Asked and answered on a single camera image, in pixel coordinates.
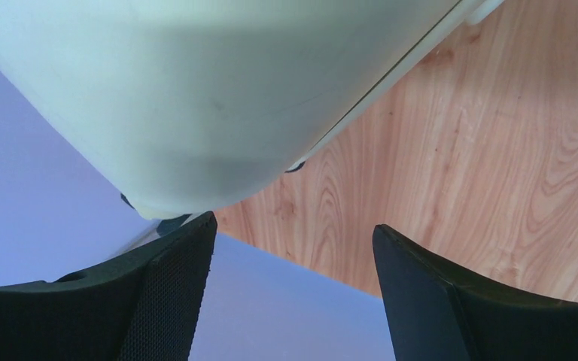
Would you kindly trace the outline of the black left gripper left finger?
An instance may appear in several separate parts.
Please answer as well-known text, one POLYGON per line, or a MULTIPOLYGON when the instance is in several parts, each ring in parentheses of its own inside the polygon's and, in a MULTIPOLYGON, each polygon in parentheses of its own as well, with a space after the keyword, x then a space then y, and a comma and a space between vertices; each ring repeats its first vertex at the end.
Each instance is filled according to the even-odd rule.
POLYGON ((0 360, 186 360, 217 234, 212 212, 54 282, 0 287, 0 360))

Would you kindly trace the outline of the cream suitcase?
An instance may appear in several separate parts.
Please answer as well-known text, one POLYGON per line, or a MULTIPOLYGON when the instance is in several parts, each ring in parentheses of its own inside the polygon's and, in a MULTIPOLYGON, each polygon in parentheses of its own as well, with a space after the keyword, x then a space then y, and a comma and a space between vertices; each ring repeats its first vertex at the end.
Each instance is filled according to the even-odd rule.
POLYGON ((0 72, 148 220, 233 205, 497 1, 0 1, 0 72))

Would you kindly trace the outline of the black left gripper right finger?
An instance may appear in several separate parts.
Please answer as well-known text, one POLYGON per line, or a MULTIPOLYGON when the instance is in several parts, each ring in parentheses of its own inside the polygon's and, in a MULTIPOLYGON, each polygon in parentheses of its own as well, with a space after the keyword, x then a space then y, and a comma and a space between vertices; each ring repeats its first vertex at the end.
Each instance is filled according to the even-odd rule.
POLYGON ((481 276, 387 225, 373 253, 398 360, 578 360, 578 303, 481 276))

